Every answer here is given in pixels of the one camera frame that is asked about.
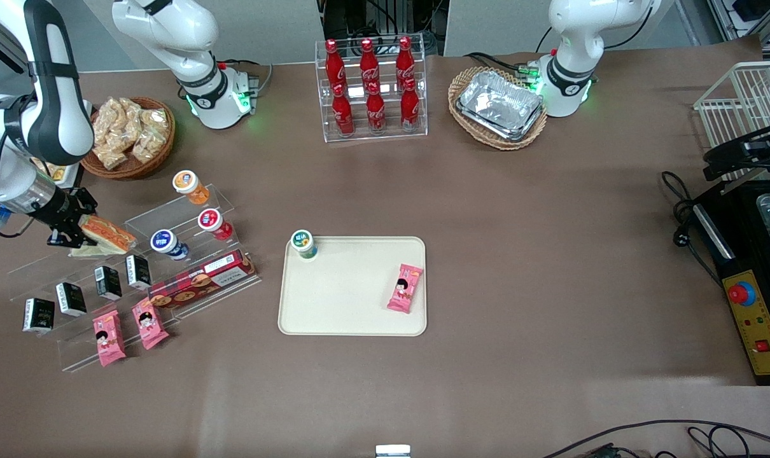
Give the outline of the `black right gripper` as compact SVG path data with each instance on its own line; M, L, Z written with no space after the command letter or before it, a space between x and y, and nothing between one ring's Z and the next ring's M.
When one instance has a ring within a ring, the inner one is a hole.
M31 205L31 217L53 229L46 242L48 246L79 249L86 243L85 235L80 233L80 218L97 215L97 206L88 189L54 188L47 203Z

